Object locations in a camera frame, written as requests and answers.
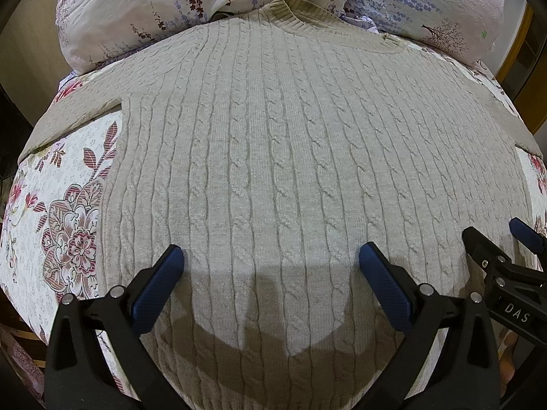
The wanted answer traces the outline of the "wooden framed glass door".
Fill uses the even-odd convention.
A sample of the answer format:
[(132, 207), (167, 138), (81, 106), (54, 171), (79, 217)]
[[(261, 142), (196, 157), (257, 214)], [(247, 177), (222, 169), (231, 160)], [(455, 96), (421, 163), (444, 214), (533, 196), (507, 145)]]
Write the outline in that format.
[(532, 134), (546, 121), (546, 27), (526, 4), (496, 78)]

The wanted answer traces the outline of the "lavender print right pillow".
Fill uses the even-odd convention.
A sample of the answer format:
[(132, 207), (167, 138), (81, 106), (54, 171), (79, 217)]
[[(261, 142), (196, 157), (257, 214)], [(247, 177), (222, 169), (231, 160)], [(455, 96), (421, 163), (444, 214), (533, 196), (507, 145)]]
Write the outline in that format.
[(472, 65), (491, 51), (503, 27), (504, 0), (347, 0), (344, 15)]

